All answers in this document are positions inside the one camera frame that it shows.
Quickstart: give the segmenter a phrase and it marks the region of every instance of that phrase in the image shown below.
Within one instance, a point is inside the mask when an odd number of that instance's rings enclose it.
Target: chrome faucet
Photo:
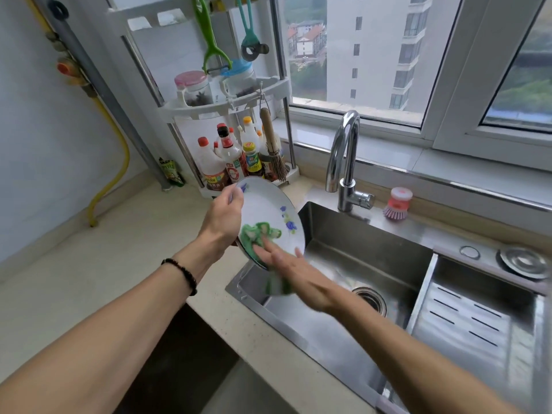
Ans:
[[[351,212],[353,205],[371,209],[374,206],[375,197],[368,193],[355,191],[353,179],[354,161],[357,157],[358,134],[361,127],[361,117],[356,110],[349,110],[343,115],[341,124],[333,139],[332,151],[329,154],[328,170],[326,171],[326,191],[339,190],[339,202],[337,208],[342,212]],[[345,161],[345,177],[341,176],[345,148],[347,159]]]

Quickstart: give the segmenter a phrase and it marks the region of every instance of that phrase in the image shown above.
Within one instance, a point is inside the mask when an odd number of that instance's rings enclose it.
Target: bamboo brush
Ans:
[[[285,181],[285,178],[288,174],[288,169],[285,166],[284,160],[280,155],[280,150],[276,144],[276,138],[274,136],[274,129],[272,128],[272,119],[271,111],[267,108],[261,108],[260,110],[260,120],[264,125],[264,134],[267,137],[267,150],[268,155],[271,158],[272,168],[274,173],[278,176],[278,180]]]

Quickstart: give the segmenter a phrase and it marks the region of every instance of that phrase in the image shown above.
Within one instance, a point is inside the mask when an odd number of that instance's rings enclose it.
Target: vegetable peeler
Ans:
[[[211,18],[209,17],[209,8],[205,4],[205,0],[191,0],[191,4],[194,7],[195,19],[198,21],[199,28],[202,30],[203,38],[207,44],[207,52],[203,59],[203,72],[208,74],[207,61],[213,55],[220,55],[223,57],[228,62],[229,69],[231,69],[232,61],[223,50],[216,45],[215,35],[212,32]]]
[[[253,31],[253,18],[251,15],[251,0],[247,0],[247,11],[249,13],[249,26],[247,26],[247,23],[245,20],[244,8],[242,7],[241,0],[236,0],[236,4],[239,7],[239,13],[242,16],[242,22],[244,22],[244,29],[245,29],[245,37],[241,45],[242,57],[246,61],[253,62],[254,60],[257,59],[259,54],[261,53],[267,54],[269,52],[269,48],[266,43],[259,42],[259,38]]]

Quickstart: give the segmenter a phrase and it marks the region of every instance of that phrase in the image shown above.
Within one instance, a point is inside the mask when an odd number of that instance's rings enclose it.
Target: sink drain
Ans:
[[[387,305],[382,296],[374,289],[368,287],[359,287],[353,290],[358,296],[364,299],[373,309],[382,314],[384,317],[387,315]]]

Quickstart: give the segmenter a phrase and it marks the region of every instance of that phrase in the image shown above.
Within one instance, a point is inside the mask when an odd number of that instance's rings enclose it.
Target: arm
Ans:
[[[240,189],[225,189],[198,237],[173,256],[198,284],[237,237],[242,205]],[[113,412],[190,293],[182,272],[162,265],[6,379],[0,412]]]
[[[335,317],[366,350],[412,413],[500,413],[518,411],[476,377],[417,341],[370,305],[320,271],[265,240],[255,252],[288,279],[315,311]]]

